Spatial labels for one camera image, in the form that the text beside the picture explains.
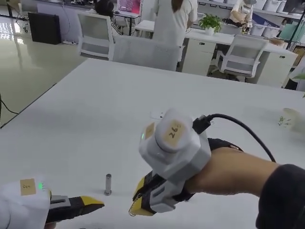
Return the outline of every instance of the human arm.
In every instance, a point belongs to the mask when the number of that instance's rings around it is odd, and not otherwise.
[[[198,19],[198,3],[193,1],[192,10],[189,13],[189,20],[187,22],[187,28],[190,28]]]
[[[236,20],[238,20],[240,23],[244,22],[244,17],[239,13],[239,9],[241,7],[243,0],[236,1],[235,5],[233,6],[233,9],[231,10],[231,16],[234,17]]]
[[[248,22],[249,24],[249,28],[252,28],[252,16],[253,16],[253,6],[251,7],[250,12],[245,19],[245,21]]]
[[[190,193],[249,193],[260,197],[258,229],[305,228],[305,170],[279,165],[229,147],[212,151],[201,173],[186,182]]]

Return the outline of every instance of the black sleeve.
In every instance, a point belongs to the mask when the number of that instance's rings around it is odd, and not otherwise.
[[[305,229],[305,170],[280,166],[269,177],[259,200],[258,229]]]

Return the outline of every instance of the green plant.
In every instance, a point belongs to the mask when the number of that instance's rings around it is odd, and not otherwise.
[[[206,14],[199,20],[199,26],[203,29],[214,28],[215,32],[221,29],[220,18],[211,14]]]
[[[295,80],[305,80],[305,73],[298,74],[294,79]]]

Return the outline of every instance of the label sticker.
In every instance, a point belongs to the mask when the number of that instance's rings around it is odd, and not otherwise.
[[[183,125],[183,123],[177,120],[172,120],[170,126],[168,127],[163,136],[163,140],[167,142],[170,146],[176,147],[184,131],[185,126]]]
[[[20,191],[22,196],[35,195],[35,180],[33,178],[20,180]]]
[[[154,123],[150,124],[148,127],[146,127],[145,130],[145,140],[152,136],[154,133]]]

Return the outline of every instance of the white cabinet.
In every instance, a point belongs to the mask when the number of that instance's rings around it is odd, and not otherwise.
[[[215,46],[215,43],[190,39],[182,72],[206,76],[209,71]]]
[[[248,82],[281,88],[295,59],[296,55],[293,53],[282,55],[273,52],[263,52],[255,78],[249,79]]]

